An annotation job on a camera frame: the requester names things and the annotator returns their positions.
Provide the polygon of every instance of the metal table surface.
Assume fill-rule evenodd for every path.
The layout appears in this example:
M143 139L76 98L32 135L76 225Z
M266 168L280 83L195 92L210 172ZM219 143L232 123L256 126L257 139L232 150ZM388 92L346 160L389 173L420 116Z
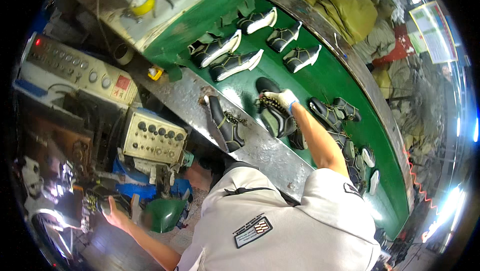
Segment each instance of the metal table surface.
M177 82L169 82L167 74L155 82L146 75L148 67L132 62L126 66L126 70L137 84L144 86L172 112L219 148L222 148L217 142L219 135L210 119L207 106L203 104L203 97L218 96L224 110L247 119L246 126L238 127L239 136L245 140L245 146L230 155L237 160L258 166L280 191L300 201L305 180L314 171L309 164L279 139L273 138L262 124L191 69L183 68L183 77Z
M394 152L405 183L406 198L409 212L413 210L413 186L410 167L404 154L403 138L399 127L393 118L392 111L385 101L377 83L355 50L346 42L342 35L321 14L313 10L312 6L303 0L269 0L296 20L303 22L303 27L321 41L328 50L338 59L345 70L350 74L359 88L369 100L376 112L386 134L393 146Z

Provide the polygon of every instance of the red cloth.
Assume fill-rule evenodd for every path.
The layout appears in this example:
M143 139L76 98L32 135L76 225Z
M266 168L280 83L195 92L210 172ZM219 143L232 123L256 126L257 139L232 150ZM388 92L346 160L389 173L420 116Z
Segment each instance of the red cloth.
M396 61L401 58L406 58L407 56L413 55L415 49L413 48L412 42L407 34L406 30L407 25L401 24L393 28L395 33L395 48L388 55L381 58L376 58L373 60L372 64L375 67L387 64L389 62Z

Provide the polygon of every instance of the button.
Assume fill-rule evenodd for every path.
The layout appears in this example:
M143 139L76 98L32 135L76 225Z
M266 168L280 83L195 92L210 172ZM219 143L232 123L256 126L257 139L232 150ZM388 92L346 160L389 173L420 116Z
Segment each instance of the button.
M141 121L138 123L138 128L143 130L145 127L147 126L147 124L145 124L145 122Z
M96 82L98 78L98 74L95 71L90 72L90 75L88 76L90 82Z
M111 84L112 84L112 81L110 80L110 78L108 76L105 76L102 79L102 87L104 87L105 89L110 87Z

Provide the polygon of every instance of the poster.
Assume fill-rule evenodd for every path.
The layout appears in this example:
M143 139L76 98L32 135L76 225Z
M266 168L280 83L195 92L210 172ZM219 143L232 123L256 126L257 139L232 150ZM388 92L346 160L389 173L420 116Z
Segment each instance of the poster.
M434 64L458 60L455 44L445 16L436 1L410 11Z

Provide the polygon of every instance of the beige control box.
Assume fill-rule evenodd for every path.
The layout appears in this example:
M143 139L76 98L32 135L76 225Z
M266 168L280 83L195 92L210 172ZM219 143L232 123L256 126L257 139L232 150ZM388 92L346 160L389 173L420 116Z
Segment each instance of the beige control box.
M41 34L33 34L25 60L92 94L129 106L138 92L130 75Z
M183 152L187 131L143 108L129 109L123 154L175 164Z

